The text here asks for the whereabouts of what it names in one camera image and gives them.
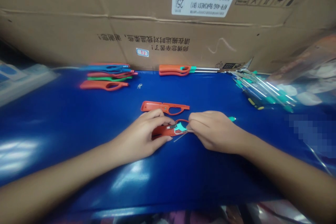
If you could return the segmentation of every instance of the human hand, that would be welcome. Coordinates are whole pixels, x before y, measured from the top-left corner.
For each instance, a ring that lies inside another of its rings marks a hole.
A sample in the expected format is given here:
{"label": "human hand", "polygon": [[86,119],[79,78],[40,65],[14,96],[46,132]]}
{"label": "human hand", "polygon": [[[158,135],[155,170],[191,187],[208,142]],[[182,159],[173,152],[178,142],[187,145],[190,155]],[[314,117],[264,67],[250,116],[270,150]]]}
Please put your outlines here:
{"label": "human hand", "polygon": [[161,109],[143,113],[110,142],[114,156],[121,164],[126,164],[152,155],[172,139],[170,136],[161,136],[152,140],[153,130],[157,126],[168,124],[173,125],[175,121],[164,116]]}
{"label": "human hand", "polygon": [[191,113],[187,129],[200,139],[206,149],[231,154],[242,155],[249,141],[256,138],[218,111]]}

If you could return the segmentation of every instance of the red plastic handle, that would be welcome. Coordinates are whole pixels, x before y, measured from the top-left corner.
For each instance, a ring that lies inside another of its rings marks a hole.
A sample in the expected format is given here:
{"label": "red plastic handle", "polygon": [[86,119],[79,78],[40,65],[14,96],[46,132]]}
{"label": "red plastic handle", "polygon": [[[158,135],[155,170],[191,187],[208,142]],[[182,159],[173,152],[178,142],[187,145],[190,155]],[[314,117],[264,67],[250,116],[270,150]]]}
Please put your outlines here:
{"label": "red plastic handle", "polygon": [[[179,121],[185,121],[185,122],[189,123],[189,121],[184,120],[184,119],[178,119],[176,121],[176,123],[178,123]],[[156,138],[159,138],[159,137],[164,136],[164,135],[168,135],[168,136],[171,136],[171,137],[174,137],[176,135],[181,135],[179,132],[176,134],[173,128],[167,129],[168,126],[169,125],[156,127],[152,132],[152,138],[156,139]]]}
{"label": "red plastic handle", "polygon": [[186,76],[189,73],[179,73],[179,72],[159,72],[160,76],[165,76],[165,75],[177,75],[177,76]]}
{"label": "red plastic handle", "polygon": [[109,82],[100,80],[87,80],[84,81],[79,87],[81,89],[105,89],[106,91],[115,91],[122,88],[123,86],[128,86],[126,82]]}
{"label": "red plastic handle", "polygon": [[[169,109],[175,107],[181,109],[178,113],[171,114],[169,112]],[[156,101],[144,101],[141,106],[141,111],[151,111],[155,109],[161,109],[164,113],[167,113],[171,116],[175,116],[177,114],[182,113],[183,110],[189,110],[190,106],[187,105],[181,105],[181,104],[174,104],[174,103],[161,103],[161,102],[156,102]]]}
{"label": "red plastic handle", "polygon": [[190,72],[191,66],[187,65],[159,65],[159,75],[185,76]]}
{"label": "red plastic handle", "polygon": [[138,73],[132,70],[131,72],[124,72],[124,73],[118,73],[118,74],[104,73],[104,72],[90,72],[87,75],[88,77],[114,77],[114,78],[120,79],[120,78],[125,78],[128,76],[132,76],[132,75],[138,75]]}

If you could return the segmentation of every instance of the forearm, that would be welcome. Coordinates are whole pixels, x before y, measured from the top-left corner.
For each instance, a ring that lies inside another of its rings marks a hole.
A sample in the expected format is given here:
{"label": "forearm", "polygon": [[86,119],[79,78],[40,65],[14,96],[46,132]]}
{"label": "forearm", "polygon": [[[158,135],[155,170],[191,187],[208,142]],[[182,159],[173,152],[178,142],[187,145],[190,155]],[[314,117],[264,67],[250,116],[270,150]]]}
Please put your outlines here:
{"label": "forearm", "polygon": [[335,222],[334,178],[256,137],[241,155],[265,173],[306,216],[318,223]]}
{"label": "forearm", "polygon": [[2,187],[1,221],[33,222],[95,177],[121,165],[108,144]]}

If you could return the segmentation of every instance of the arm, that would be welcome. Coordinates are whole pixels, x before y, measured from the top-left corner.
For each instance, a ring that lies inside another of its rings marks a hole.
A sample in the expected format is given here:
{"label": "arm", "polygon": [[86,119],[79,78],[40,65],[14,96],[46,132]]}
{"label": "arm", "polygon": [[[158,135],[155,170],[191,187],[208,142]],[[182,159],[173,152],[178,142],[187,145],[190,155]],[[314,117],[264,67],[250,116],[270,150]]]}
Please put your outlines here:
{"label": "arm", "polygon": [[300,210],[317,223],[336,222],[336,179],[251,135],[223,113],[192,113],[190,132],[213,151],[239,154],[257,166]]}
{"label": "arm", "polygon": [[34,222],[92,179],[152,155],[172,139],[162,136],[151,140],[153,129],[168,123],[175,122],[161,110],[144,113],[114,140],[3,186],[0,188],[1,221]]}

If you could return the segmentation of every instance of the finger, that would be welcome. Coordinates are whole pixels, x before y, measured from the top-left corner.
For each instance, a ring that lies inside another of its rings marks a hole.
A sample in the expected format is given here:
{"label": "finger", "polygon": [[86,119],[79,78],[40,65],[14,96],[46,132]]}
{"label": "finger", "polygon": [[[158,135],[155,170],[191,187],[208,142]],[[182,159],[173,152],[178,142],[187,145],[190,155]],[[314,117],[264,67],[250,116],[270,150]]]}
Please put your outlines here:
{"label": "finger", "polygon": [[203,145],[208,142],[208,140],[204,136],[198,133],[195,133],[195,135],[198,137],[198,139],[202,142]]}
{"label": "finger", "polygon": [[155,117],[161,117],[164,116],[162,110],[160,108],[149,111],[147,114],[145,114],[143,117],[146,119],[152,119]]}
{"label": "finger", "polygon": [[142,113],[138,118],[144,116],[145,114],[147,114],[148,112]]}
{"label": "finger", "polygon": [[155,140],[153,140],[150,145],[153,148],[153,151],[156,151],[157,149],[159,149],[162,145],[164,145],[166,142],[172,140],[173,138],[170,136],[161,136],[159,138],[156,138]]}
{"label": "finger", "polygon": [[188,126],[189,128],[187,129],[193,130],[194,132],[197,132],[197,133],[201,133],[202,135],[205,135],[210,130],[208,126],[204,125],[203,123],[197,120],[189,121]]}
{"label": "finger", "polygon": [[186,126],[186,129],[187,129],[188,132],[194,133],[194,130],[191,128],[191,126],[189,124]]}
{"label": "finger", "polygon": [[204,111],[203,115],[211,117],[211,118],[223,119],[227,122],[229,121],[231,122],[231,120],[223,112],[220,112],[220,111],[211,111],[211,110]]}
{"label": "finger", "polygon": [[157,126],[160,126],[162,124],[170,124],[170,125],[175,124],[175,121],[167,116],[156,117],[150,119],[149,122],[152,129],[155,129]]}
{"label": "finger", "polygon": [[200,123],[204,124],[207,127],[210,127],[213,125],[213,119],[204,113],[191,113],[189,116],[189,121],[196,120],[199,121]]}

